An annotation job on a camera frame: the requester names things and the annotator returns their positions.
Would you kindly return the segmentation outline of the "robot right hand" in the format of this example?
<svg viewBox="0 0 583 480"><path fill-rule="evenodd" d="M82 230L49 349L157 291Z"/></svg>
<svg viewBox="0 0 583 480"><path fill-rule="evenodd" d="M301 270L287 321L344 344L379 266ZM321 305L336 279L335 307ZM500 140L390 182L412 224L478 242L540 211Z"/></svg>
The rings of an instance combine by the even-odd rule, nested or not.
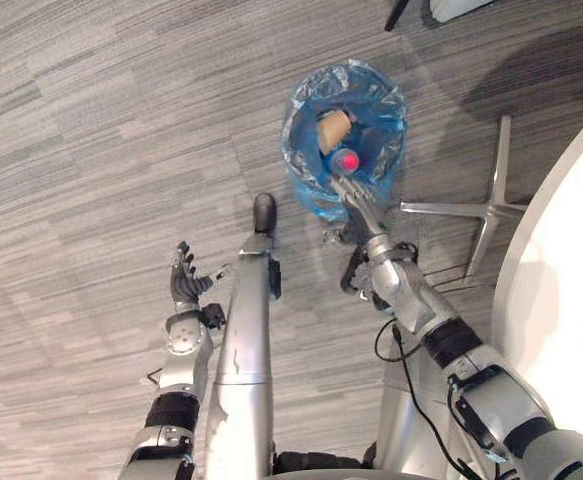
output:
<svg viewBox="0 0 583 480"><path fill-rule="evenodd" d="M374 211L376 203L373 195L355 179L348 176L332 175L329 184L348 213Z"/></svg>

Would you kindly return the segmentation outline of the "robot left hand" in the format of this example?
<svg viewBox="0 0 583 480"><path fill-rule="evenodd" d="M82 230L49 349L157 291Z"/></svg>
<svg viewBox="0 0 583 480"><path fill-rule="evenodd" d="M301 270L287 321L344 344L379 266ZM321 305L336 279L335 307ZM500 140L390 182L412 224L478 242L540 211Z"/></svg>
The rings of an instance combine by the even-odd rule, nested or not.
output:
<svg viewBox="0 0 583 480"><path fill-rule="evenodd" d="M176 247L170 273L170 292L175 303L197 303L204 293L226 279L233 270L232 265L226 263L215 272L198 275L194 259L192 247L181 241Z"/></svg>

